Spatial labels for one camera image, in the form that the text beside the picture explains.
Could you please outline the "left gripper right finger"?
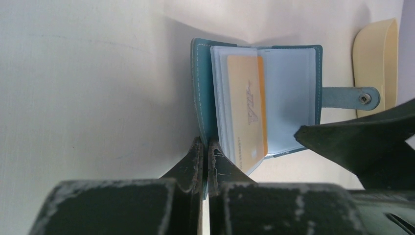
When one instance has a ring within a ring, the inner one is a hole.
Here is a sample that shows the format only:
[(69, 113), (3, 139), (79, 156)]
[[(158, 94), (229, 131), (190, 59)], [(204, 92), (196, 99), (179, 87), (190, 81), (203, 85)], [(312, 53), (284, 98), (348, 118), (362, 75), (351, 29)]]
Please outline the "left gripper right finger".
[(207, 154), (213, 235), (366, 235), (350, 193), (335, 184), (258, 183), (211, 139)]

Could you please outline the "orange credit card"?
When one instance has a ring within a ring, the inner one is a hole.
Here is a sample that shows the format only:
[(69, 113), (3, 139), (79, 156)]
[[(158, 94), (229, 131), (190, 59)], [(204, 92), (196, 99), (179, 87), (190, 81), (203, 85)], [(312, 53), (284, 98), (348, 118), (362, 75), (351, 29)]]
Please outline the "orange credit card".
[(227, 66), (236, 164), (250, 174), (268, 153), (264, 62), (254, 52), (229, 55)]

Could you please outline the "blue leather card holder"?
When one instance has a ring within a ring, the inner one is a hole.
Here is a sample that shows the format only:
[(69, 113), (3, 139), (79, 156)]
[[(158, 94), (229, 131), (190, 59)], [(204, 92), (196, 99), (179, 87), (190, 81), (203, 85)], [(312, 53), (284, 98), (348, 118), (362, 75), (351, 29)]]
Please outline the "blue leather card holder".
[(320, 124), (322, 108), (371, 111), (379, 105), (380, 94), (374, 87), (322, 85), (320, 45), (239, 46), (194, 38), (191, 74), (201, 140), (208, 145), (218, 139), (223, 154), (236, 166), (227, 57), (254, 52), (264, 62), (268, 140), (264, 159), (303, 151), (294, 135), (303, 125)]

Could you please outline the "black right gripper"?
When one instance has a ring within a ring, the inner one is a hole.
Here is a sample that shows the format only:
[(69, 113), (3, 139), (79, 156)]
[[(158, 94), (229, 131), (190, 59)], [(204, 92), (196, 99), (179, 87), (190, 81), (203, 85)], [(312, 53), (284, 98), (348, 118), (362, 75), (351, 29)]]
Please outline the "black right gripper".
[(296, 141), (355, 174), (350, 190), (368, 235), (415, 233), (415, 101), (353, 120), (301, 126)]

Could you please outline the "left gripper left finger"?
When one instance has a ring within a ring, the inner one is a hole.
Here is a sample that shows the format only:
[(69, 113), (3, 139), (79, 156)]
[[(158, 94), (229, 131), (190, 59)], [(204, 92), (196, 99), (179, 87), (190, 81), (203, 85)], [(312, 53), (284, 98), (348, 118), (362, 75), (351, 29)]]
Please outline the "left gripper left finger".
[(200, 235), (204, 145), (158, 179), (73, 180), (45, 199), (32, 235)]

